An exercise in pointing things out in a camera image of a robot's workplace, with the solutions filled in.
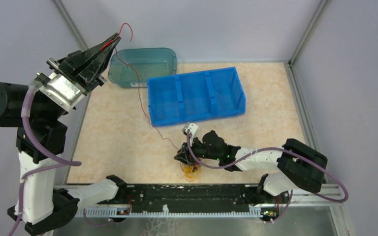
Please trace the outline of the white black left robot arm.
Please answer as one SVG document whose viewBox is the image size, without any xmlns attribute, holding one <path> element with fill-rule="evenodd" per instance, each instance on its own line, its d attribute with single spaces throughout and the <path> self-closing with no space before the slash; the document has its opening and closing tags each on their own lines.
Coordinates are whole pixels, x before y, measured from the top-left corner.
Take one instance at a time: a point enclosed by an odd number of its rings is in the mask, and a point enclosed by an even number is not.
<svg viewBox="0 0 378 236">
<path fill-rule="evenodd" d="M 120 40 L 115 33 L 89 49 L 59 60 L 50 58 L 52 73 L 38 73 L 28 85 L 0 82 L 0 127 L 17 128 L 20 163 L 18 200 L 7 213 L 15 225 L 24 222 L 31 236 L 67 225 L 78 211 L 92 205 L 128 200 L 127 184 L 115 175 L 76 189 L 55 188 L 57 168 L 81 165 L 61 157 L 67 126 L 60 117 L 105 84 L 102 73 Z"/>
</svg>

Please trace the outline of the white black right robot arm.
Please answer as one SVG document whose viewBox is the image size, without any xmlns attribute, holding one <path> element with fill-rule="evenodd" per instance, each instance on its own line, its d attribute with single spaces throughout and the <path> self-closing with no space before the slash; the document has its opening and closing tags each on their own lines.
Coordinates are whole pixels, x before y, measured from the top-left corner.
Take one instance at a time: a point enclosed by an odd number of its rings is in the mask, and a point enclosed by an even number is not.
<svg viewBox="0 0 378 236">
<path fill-rule="evenodd" d="M 266 147 L 262 151 L 227 144 L 212 130 L 202 139 L 190 138 L 182 143 L 173 157 L 188 166 L 205 166 L 205 159 L 217 160 L 217 169 L 229 172 L 266 170 L 260 179 L 258 198 L 271 202 L 277 195 L 300 188 L 319 193 L 328 159 L 306 144 L 289 138 L 278 148 Z"/>
</svg>

